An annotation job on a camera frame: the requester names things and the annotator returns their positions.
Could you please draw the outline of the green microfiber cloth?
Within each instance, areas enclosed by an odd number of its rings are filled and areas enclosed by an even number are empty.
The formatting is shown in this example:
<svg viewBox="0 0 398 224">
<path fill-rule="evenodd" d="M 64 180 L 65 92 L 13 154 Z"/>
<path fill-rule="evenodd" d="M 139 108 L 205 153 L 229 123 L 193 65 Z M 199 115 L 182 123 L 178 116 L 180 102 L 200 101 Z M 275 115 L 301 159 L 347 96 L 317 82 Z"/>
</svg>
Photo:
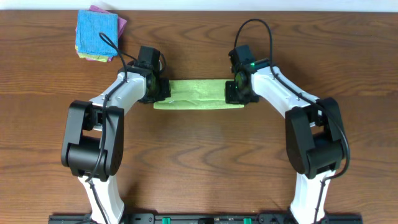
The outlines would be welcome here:
<svg viewBox="0 0 398 224">
<path fill-rule="evenodd" d="M 227 104 L 225 84 L 229 79 L 171 80 L 170 97 L 154 103 L 157 110 L 224 110 L 243 108 Z"/>
</svg>

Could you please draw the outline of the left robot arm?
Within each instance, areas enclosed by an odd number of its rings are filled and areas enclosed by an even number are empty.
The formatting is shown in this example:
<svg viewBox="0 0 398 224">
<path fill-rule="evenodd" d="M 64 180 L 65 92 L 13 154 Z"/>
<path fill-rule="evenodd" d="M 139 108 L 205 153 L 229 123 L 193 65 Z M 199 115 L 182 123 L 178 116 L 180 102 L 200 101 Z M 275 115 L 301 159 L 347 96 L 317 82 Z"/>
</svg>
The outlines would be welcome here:
<svg viewBox="0 0 398 224">
<path fill-rule="evenodd" d="M 91 205 L 88 223 L 119 223 L 125 205 L 116 173 L 124 150 L 124 117 L 134 103 L 154 103 L 170 96 L 161 78 L 163 62 L 129 62 L 115 81 L 89 101 L 68 109 L 61 161 L 84 186 Z"/>
</svg>

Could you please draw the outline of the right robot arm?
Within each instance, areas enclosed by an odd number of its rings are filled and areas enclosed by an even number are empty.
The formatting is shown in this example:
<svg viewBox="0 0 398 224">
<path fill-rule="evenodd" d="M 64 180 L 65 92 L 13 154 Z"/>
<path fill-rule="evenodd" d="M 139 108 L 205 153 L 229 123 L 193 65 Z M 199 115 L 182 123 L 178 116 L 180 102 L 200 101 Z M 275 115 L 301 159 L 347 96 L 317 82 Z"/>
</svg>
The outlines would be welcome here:
<svg viewBox="0 0 398 224">
<path fill-rule="evenodd" d="M 286 151 L 297 173 L 289 207 L 295 223 L 326 223 L 324 203 L 342 160 L 348 158 L 340 109 L 332 98 L 311 95 L 287 79 L 267 59 L 232 62 L 226 82 L 230 104 L 267 100 L 285 119 Z"/>
</svg>

